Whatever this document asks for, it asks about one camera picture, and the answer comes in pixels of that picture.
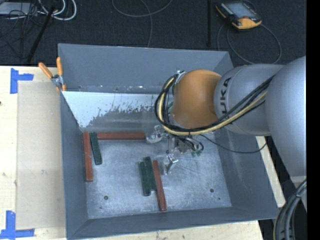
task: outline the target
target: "blue tape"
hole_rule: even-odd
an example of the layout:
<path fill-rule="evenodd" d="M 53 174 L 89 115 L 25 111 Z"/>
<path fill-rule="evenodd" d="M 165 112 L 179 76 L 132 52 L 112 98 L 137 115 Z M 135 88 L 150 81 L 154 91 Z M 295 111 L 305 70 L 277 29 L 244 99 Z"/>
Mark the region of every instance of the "blue tape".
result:
<path fill-rule="evenodd" d="M 0 232 L 0 239 L 16 240 L 16 238 L 33 237 L 35 229 L 16 230 L 16 213 L 6 211 L 5 229 Z"/>
<path fill-rule="evenodd" d="M 10 94 L 18 92 L 18 81 L 32 81 L 33 79 L 33 74 L 19 74 L 18 70 L 11 68 Z"/>

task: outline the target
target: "gray metal bin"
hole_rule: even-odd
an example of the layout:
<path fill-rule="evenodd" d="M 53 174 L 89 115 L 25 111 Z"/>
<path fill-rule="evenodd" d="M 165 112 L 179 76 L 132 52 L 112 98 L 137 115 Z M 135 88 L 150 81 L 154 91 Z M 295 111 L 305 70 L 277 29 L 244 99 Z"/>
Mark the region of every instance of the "gray metal bin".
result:
<path fill-rule="evenodd" d="M 233 68 L 227 52 L 60 43 L 58 55 L 67 86 L 60 106 L 68 239 L 276 218 L 261 154 L 230 152 L 201 137 L 200 156 L 182 155 L 172 173 L 161 175 L 166 212 L 154 194 L 143 196 L 138 169 L 145 156 L 163 165 L 165 140 L 100 141 L 103 163 L 92 163 L 93 182 L 85 182 L 84 131 L 150 133 L 159 124 L 153 104 L 165 81 L 178 70 L 223 75 Z M 225 128 L 207 134 L 232 150 L 259 149 L 253 136 Z"/>

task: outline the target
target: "bin floor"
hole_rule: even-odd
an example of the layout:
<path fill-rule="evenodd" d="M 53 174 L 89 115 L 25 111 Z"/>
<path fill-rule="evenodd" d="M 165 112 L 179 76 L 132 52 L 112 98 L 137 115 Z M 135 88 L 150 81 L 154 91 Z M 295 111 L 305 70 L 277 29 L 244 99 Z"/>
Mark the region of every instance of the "bin floor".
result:
<path fill-rule="evenodd" d="M 230 207 L 218 149 L 204 138 L 201 142 L 204 150 L 200 156 L 179 154 L 179 162 L 164 175 L 167 140 L 154 144 L 144 140 L 99 141 L 102 164 L 95 165 L 92 160 L 94 180 L 86 183 L 89 218 L 159 212 L 156 193 L 143 195 L 138 166 L 143 157 L 159 163 L 167 212 Z"/>

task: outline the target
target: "yellow device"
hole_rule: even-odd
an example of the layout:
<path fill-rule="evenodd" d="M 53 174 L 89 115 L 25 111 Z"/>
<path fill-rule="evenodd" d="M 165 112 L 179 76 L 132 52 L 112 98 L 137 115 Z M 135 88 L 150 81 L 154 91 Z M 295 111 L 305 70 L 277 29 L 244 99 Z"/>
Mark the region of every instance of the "yellow device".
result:
<path fill-rule="evenodd" d="M 261 16 L 245 1 L 221 2 L 215 8 L 238 30 L 252 29 L 262 22 Z"/>

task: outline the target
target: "wooden table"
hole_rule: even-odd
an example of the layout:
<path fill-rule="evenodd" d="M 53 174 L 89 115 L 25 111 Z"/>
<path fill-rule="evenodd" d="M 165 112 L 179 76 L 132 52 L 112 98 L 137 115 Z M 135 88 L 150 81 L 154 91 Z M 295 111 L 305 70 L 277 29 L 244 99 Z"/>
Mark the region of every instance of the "wooden table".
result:
<path fill-rule="evenodd" d="M 10 94 L 11 68 L 33 74 Z M 49 68 L 55 75 L 57 68 Z M 6 211 L 16 229 L 34 228 L 27 239 L 65 239 L 59 93 L 38 67 L 0 66 L 0 230 Z M 260 146 L 263 137 L 257 137 Z M 267 147 L 262 158 L 279 207 L 285 203 Z M 258 221 L 119 235 L 106 240 L 262 240 Z"/>

